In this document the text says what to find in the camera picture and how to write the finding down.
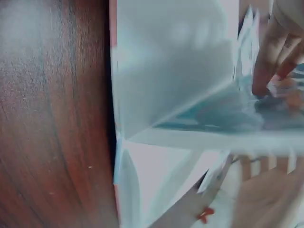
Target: open book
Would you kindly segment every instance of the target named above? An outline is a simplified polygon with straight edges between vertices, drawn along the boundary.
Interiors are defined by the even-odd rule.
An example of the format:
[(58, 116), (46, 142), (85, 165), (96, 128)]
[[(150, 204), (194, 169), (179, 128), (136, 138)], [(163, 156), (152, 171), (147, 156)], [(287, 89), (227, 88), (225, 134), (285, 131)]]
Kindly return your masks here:
[(253, 16), (249, 9), (240, 32), (243, 38), (239, 36), (238, 64), (231, 83), (167, 116), (132, 140), (194, 150), (277, 148), (277, 154), (284, 152), (282, 148), (302, 148), (304, 67), (300, 65), (283, 81), (274, 77), (268, 85), (271, 94), (263, 98), (251, 93), (258, 25), (258, 14)]

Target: human hand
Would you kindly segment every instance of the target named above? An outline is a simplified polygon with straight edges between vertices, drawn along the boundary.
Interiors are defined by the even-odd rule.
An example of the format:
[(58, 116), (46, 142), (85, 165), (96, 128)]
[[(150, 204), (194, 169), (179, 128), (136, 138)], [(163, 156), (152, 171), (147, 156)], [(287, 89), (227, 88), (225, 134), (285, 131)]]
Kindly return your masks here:
[(252, 93), (269, 93), (267, 84), (282, 79), (304, 60), (304, 1), (275, 0), (272, 16), (256, 59)]
[(298, 196), (304, 182), (304, 159), (297, 159), (296, 169), (290, 174), (288, 158), (277, 158), (277, 166), (271, 170), (268, 160), (261, 157), (260, 174), (252, 178), (250, 159), (241, 157), (243, 183), (231, 228), (276, 228)]

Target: finger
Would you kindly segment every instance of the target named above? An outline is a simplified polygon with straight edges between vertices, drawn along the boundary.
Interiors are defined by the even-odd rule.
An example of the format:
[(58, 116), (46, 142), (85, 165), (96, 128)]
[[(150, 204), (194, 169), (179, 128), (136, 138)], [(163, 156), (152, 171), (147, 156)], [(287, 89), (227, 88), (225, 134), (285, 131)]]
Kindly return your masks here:
[(260, 173), (266, 172), (269, 170), (269, 158), (267, 156), (263, 156), (260, 158)]
[(279, 54), (277, 65), (280, 66), (282, 62), (289, 56), (293, 49), (301, 42), (302, 38), (297, 35), (288, 34), (284, 46)]
[(288, 31), (272, 16), (256, 59), (252, 84), (254, 95), (264, 96), (268, 93), (266, 86), (276, 72), (278, 56), (287, 36)]
[(242, 181), (245, 182), (251, 178), (251, 162), (248, 156), (240, 155), (239, 158), (242, 166)]
[(281, 170), (282, 172), (288, 172), (288, 157), (278, 157), (276, 159), (276, 168)]
[(304, 41), (298, 43), (291, 53), (282, 62), (281, 66), (277, 70), (277, 74), (281, 78), (286, 78), (287, 75), (296, 68), (296, 66), (302, 63), (304, 60)]

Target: wooden surface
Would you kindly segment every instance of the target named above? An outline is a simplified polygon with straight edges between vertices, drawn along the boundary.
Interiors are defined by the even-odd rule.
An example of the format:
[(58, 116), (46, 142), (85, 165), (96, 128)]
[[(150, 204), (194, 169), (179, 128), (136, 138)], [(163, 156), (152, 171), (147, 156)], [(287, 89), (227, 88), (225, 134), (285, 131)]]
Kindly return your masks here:
[(0, 0), (0, 227), (117, 228), (105, 0)]

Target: wood grain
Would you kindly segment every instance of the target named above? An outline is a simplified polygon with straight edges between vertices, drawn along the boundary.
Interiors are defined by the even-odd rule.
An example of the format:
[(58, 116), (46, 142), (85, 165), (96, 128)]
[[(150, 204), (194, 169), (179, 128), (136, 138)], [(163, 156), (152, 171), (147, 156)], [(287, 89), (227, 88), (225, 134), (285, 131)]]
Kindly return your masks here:
[(0, 0), (0, 227), (118, 227), (108, 9)]

